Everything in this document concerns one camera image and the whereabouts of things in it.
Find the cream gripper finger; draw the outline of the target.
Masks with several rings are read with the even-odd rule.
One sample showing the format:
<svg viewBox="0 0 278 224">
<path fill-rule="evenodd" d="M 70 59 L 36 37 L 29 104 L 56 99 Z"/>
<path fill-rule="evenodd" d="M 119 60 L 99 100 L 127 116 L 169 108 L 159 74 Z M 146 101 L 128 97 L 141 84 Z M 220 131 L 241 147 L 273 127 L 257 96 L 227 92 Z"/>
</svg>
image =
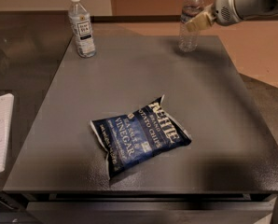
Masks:
<svg viewBox="0 0 278 224">
<path fill-rule="evenodd" d="M 215 23 L 215 17 L 209 13 L 201 13 L 188 21 L 185 26 L 189 32 L 209 29 Z"/>
<path fill-rule="evenodd" d="M 207 15 L 210 17 L 213 17 L 215 15 L 215 11 L 213 9 L 213 5 L 210 4 L 208 6 L 206 6 L 202 12 L 200 12 L 200 15 Z"/>
</svg>

